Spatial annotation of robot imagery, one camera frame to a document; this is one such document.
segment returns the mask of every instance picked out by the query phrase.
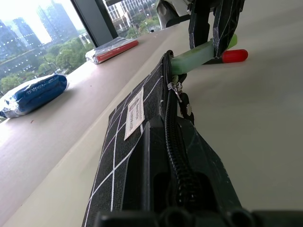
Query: building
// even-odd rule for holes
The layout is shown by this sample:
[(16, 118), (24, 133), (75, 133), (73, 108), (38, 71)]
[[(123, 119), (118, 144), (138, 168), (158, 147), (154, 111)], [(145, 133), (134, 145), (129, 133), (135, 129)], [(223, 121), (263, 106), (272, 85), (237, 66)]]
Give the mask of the building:
[(10, 73), (18, 74), (36, 70), (44, 62), (43, 59), (39, 58), (43, 54), (45, 54), (44, 50), (36, 48), (0, 63), (0, 80)]
[(51, 4), (45, 9), (39, 6), (37, 14), (52, 38), (53, 44), (64, 43), (72, 38), (78, 37), (78, 31), (62, 4), (55, 3), (51, 0)]
[(81, 40), (82, 44), (85, 46), (86, 44), (91, 43), (91, 39), (89, 35), (85, 32), (81, 35), (79, 35), (79, 39)]
[(15, 29), (13, 31), (18, 35), (18, 38), (24, 43), (27, 49), (31, 50), (41, 46), (41, 42), (35, 35), (31, 27), (19, 17), (13, 20)]
[(18, 39), (12, 28), (0, 20), (0, 61), (8, 60), (25, 51), (25, 45)]
[(156, 0), (123, 0), (114, 5), (107, 6), (107, 12), (119, 36), (126, 36), (130, 27), (139, 28), (139, 21), (135, 18), (143, 15), (148, 18), (152, 15), (152, 8)]

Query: blue packaged item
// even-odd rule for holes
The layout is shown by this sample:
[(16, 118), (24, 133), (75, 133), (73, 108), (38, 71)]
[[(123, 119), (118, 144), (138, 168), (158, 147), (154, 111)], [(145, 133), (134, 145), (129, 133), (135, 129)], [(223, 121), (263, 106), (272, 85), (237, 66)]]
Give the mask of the blue packaged item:
[(0, 99), (0, 116), (6, 118), (23, 116), (52, 101), (67, 87), (67, 78), (60, 74), (25, 82)]

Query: red pen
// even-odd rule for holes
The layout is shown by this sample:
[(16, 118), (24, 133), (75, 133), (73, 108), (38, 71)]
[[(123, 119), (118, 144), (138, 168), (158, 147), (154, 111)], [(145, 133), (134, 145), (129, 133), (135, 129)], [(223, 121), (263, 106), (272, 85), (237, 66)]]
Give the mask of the red pen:
[(244, 49), (225, 51), (222, 54), (221, 58), (211, 59), (208, 62), (204, 63), (204, 65), (241, 62), (241, 61), (245, 61), (247, 57), (248, 57), (248, 52)]

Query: glass window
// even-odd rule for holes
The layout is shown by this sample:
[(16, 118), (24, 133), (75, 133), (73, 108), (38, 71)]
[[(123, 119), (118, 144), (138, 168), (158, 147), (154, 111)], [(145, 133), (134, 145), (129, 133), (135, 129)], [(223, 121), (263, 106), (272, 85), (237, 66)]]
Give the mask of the glass window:
[(157, 0), (123, 0), (107, 7), (119, 36), (137, 38), (161, 29), (156, 11)]
[(73, 72), (92, 48), (70, 0), (5, 1), (0, 7), (0, 97), (33, 78)]

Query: plastic bag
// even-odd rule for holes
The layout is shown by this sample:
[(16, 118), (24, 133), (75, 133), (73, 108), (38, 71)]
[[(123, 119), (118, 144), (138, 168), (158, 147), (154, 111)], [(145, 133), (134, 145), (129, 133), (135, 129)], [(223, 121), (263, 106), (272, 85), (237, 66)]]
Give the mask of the plastic bag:
[(124, 51), (127, 51), (136, 45), (138, 41), (135, 39), (126, 39), (117, 37), (112, 41), (99, 46), (85, 54), (86, 60), (91, 61), (95, 64), (100, 64), (107, 59), (110, 59)]
[(67, 87), (67, 78), (60, 74), (25, 82), (0, 99), (0, 116), (13, 118), (26, 115), (58, 97)]

